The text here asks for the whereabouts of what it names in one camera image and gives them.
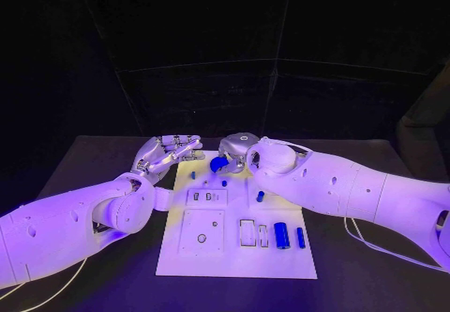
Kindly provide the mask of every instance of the cable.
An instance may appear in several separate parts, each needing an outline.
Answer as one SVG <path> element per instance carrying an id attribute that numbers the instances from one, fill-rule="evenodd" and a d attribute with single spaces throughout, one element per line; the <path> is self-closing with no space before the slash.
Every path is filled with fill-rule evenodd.
<path id="1" fill-rule="evenodd" d="M 8 292 L 2 297 L 0 300 L 9 295 L 12 294 L 26 283 L 20 284 L 10 292 Z"/>
<path id="2" fill-rule="evenodd" d="M 62 288 L 39 305 L 31 307 L 29 309 L 20 311 L 20 312 L 29 312 L 31 310 L 35 310 L 38 307 L 44 306 L 44 305 L 61 294 L 61 292 L 64 291 L 64 289 L 68 287 L 68 284 L 74 281 L 74 279 L 75 279 L 75 277 L 77 277 L 80 271 L 83 270 L 83 266 L 85 265 L 85 263 L 87 263 L 87 259 L 83 261 L 83 265 L 80 266 L 78 271 L 75 272 L 75 274 L 74 274 L 72 278 L 70 279 L 68 283 L 64 285 L 64 288 Z"/>
<path id="3" fill-rule="evenodd" d="M 348 228 L 348 218 L 345 217 L 345 229 L 346 229 L 346 232 L 349 233 L 349 236 L 352 236 L 354 239 L 358 239 L 361 242 L 364 242 L 364 244 L 365 244 L 370 248 L 372 248 L 372 249 L 377 250 L 378 252 L 384 252 L 384 253 L 387 253 L 387 254 L 390 254 L 390 255 L 394 255 L 395 257 L 401 258 L 403 260 L 407 260 L 407 261 L 416 263 L 417 265 L 421 265 L 421 266 L 424 266 L 424 267 L 427 267 L 427 268 L 432 268 L 433 270 L 439 270 L 439 271 L 447 272 L 447 270 L 446 270 L 445 268 L 442 268 L 440 266 L 429 265 L 427 263 L 423 263 L 423 262 L 414 260 L 413 258 L 410 258 L 410 257 L 407 257 L 407 256 L 404 256 L 404 255 L 400 255 L 398 253 L 391 252 L 390 250 L 385 250 L 385 249 L 381 248 L 380 246 L 377 246 L 377 245 L 374 245 L 372 243 L 370 243 L 370 242 L 364 239 L 364 235 L 361 234 L 359 227 L 358 227 L 358 225 L 357 225 L 355 219 L 354 219 L 354 218 L 351 218 L 351 219 L 352 219 L 354 226 L 355 226 L 355 229 L 357 229 L 357 232 L 358 232 L 359 237 L 357 237 L 357 236 L 351 233 L 349 228 Z"/>
<path id="4" fill-rule="evenodd" d="M 279 144 L 284 144 L 284 145 L 292 145 L 292 146 L 296 146 L 297 148 L 302 148 L 305 151 L 313 151 L 310 148 L 306 148 L 305 146 L 302 145 L 297 145 L 295 143 L 290 143 L 290 142 L 286 142 L 286 141 L 282 141 L 282 140 L 276 140 L 273 138 L 269 138 L 267 136 L 264 136 L 261 138 L 261 140 L 267 141 L 267 142 L 273 142 L 273 143 L 279 143 Z"/>

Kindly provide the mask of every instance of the table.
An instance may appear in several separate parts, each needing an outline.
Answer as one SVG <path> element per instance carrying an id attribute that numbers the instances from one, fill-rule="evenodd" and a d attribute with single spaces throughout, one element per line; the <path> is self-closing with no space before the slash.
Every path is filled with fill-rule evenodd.
<path id="1" fill-rule="evenodd" d="M 149 138 L 80 136 L 39 197 L 111 181 L 130 170 Z M 204 138 L 217 150 L 220 138 Z M 292 140 L 375 170 L 411 176 L 384 140 Z M 172 188 L 176 166 L 158 186 Z M 155 211 L 143 230 L 88 260 L 77 279 L 36 311 L 446 311 L 449 274 L 423 268 L 358 242 L 342 218 L 305 209 L 318 280 L 156 276 L 168 213 Z M 394 231 L 358 221 L 368 241 L 421 261 L 430 257 Z M 45 301 L 80 265 L 26 284 L 0 302 L 19 311 Z"/>

